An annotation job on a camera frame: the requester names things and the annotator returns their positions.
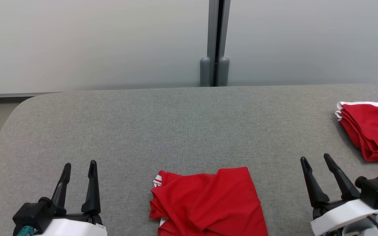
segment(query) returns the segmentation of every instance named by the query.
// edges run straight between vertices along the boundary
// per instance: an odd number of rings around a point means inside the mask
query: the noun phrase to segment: black cable
[[[378,229],[378,223],[377,221],[375,221],[371,216],[367,216],[367,218],[375,225],[375,227],[377,227]]]

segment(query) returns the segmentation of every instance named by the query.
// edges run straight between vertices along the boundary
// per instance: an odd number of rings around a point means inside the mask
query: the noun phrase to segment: gray fabric surface
[[[182,175],[247,166],[270,236],[312,235],[300,157],[340,199],[325,152],[351,178],[378,176],[335,115],[338,101],[378,102],[376,85],[168,88],[47,94],[20,104],[0,133],[0,235],[25,202],[51,197],[72,163],[66,209],[80,212],[90,160],[109,236],[157,235],[150,220],[159,170]]]

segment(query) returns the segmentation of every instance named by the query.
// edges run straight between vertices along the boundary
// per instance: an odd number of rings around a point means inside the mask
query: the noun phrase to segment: robotic arm
[[[356,232],[358,236],[378,236],[378,177],[357,178],[355,185],[361,189],[360,193],[329,154],[324,154],[324,159],[341,189],[341,200],[330,202],[314,178],[307,159],[300,159],[313,207],[313,233],[345,236]]]
[[[89,184],[85,203],[78,214],[67,214],[66,187],[71,176],[67,163],[51,199],[42,197],[37,203],[24,203],[12,217],[15,223],[13,236],[107,236],[99,216],[100,194],[97,163],[92,160],[88,172]]]

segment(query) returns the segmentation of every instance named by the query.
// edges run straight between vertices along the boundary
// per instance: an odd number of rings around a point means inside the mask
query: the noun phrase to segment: teal connector
[[[21,229],[17,236],[32,236],[34,235],[33,228],[31,226],[25,226]]]

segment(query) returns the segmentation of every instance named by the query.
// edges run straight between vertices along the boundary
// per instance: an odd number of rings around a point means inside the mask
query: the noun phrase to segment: crumpled red cloth
[[[368,162],[378,161],[378,103],[339,102],[335,114]]]
[[[267,236],[247,167],[181,176],[160,171],[150,218],[167,219],[159,236]]]

